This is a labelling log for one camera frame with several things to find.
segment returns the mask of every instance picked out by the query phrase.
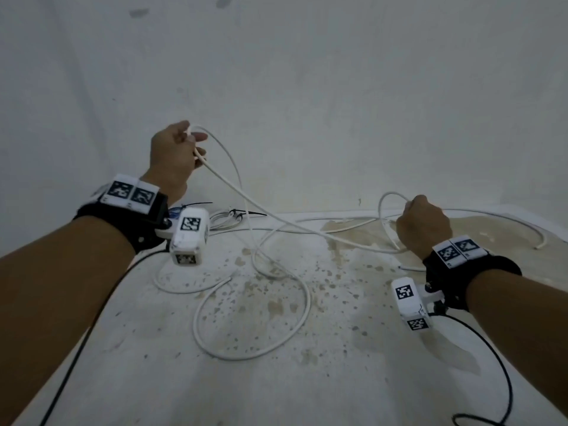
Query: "floor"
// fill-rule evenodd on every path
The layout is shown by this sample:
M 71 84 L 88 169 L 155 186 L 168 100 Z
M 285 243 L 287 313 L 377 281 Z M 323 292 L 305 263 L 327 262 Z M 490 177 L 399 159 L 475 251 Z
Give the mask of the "floor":
M 500 211 L 532 219 L 564 240 L 550 233 L 549 245 L 536 251 L 532 246 L 538 235 L 532 230 L 466 214 L 451 219 L 454 234 L 468 233 L 517 261 L 528 276 L 568 290 L 568 233 L 522 209 Z M 270 225 L 262 219 L 255 224 Z M 341 223 L 309 224 L 329 229 Z M 388 246 L 377 222 L 340 236 Z M 416 264 L 411 254 L 387 256 L 318 236 L 278 234 L 266 250 L 309 284 L 307 322 L 283 346 L 257 359 L 230 362 L 203 353 L 191 326 L 204 292 L 163 293 L 152 283 L 155 275 L 172 288 L 233 275 L 207 301 L 199 319 L 206 343 L 228 353 L 270 345 L 299 320 L 305 305 L 297 282 L 268 280 L 253 271 L 248 232 L 210 239 L 199 268 L 176 267 L 158 254 L 131 272 L 94 330 L 50 425 L 449 425 L 456 412 L 495 420 L 503 414 L 504 378 L 473 334 L 437 317 L 436 331 L 420 338 L 400 320 L 388 284 L 407 274 L 397 260 Z M 424 278 L 416 272 L 411 276 L 417 282 Z M 451 313 L 479 329 L 469 314 Z M 15 424 L 38 423 L 68 361 Z M 509 424 L 546 419 L 547 424 L 568 425 L 506 365 L 515 391 Z

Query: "black wrist strap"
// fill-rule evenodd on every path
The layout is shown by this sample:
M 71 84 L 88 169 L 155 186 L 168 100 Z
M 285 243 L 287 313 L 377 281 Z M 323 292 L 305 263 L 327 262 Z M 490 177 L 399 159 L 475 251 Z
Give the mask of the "black wrist strap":
M 481 272 L 490 269 L 500 269 L 516 275 L 522 275 L 521 269 L 513 260 L 490 254 L 483 257 L 468 259 L 463 264 L 449 268 L 447 264 L 432 251 L 423 260 L 426 266 L 426 281 L 432 291 L 444 292 L 445 304 L 449 308 L 469 311 L 466 303 L 466 290 L 469 283 Z
M 155 230 L 167 227 L 169 222 L 167 220 L 167 196 L 162 193 L 156 194 L 148 214 L 96 201 L 82 206 L 73 219 L 86 215 L 104 220 L 118 229 L 128 239 L 136 254 L 164 242 L 164 239 L 156 236 Z

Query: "person's right hand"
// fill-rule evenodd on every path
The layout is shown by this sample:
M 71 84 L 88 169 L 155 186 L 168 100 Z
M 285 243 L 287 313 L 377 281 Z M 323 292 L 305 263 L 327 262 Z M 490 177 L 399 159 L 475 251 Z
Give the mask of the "person's right hand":
M 452 237 L 450 219 L 422 195 L 406 203 L 404 213 L 396 220 L 396 234 L 421 260 L 430 255 L 434 245 Z

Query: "qr code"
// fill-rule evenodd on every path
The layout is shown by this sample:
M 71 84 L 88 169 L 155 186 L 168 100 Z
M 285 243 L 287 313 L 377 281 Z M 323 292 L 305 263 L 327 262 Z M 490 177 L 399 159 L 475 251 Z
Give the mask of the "qr code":
M 115 196 L 120 199 L 127 199 L 130 195 L 130 192 L 134 188 L 134 185 L 127 184 L 125 182 L 120 182 L 118 180 L 114 181 L 112 185 L 110 185 L 109 191 L 107 194 L 109 196 Z
M 197 264 L 197 259 L 193 254 L 176 254 L 178 264 Z
M 471 239 L 467 239 L 465 241 L 460 241 L 456 244 L 456 246 L 462 250 L 463 252 L 471 251 L 472 249 L 480 248 L 477 243 L 473 242 Z
M 459 251 L 454 248 L 453 245 L 447 246 L 446 248 L 437 251 L 437 253 L 444 261 L 450 261 L 452 258 L 456 258 L 460 255 Z
M 409 285 L 398 287 L 395 290 L 396 290 L 396 297 L 399 300 L 414 296 L 414 294 L 412 293 L 412 288 Z
M 428 327 L 428 323 L 424 319 L 408 320 L 407 323 L 410 326 L 410 330 L 430 329 Z
M 154 198 L 153 192 L 148 190 L 143 190 L 142 188 L 137 188 L 136 190 L 134 190 L 134 194 L 132 194 L 132 199 L 130 200 L 150 206 L 153 198 Z
M 198 232 L 200 225 L 201 225 L 201 218 L 183 217 L 183 221 L 181 222 L 181 230 Z

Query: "white wall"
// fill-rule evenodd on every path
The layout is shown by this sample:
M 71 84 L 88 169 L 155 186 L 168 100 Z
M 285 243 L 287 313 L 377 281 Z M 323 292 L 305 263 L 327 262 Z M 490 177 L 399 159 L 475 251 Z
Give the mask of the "white wall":
M 69 221 L 110 174 L 49 0 L 0 0 L 0 256 Z
M 153 133 L 187 117 L 280 211 L 373 208 L 396 189 L 568 225 L 568 0 L 228 1 L 3 1 L 20 8 L 2 20 L 3 215 L 59 195 L 37 235 L 103 168 L 145 171 Z M 209 160 L 233 176 L 213 144 Z M 25 177 L 5 204 L 7 173 Z M 187 200 L 203 198 L 240 204 L 206 169 Z

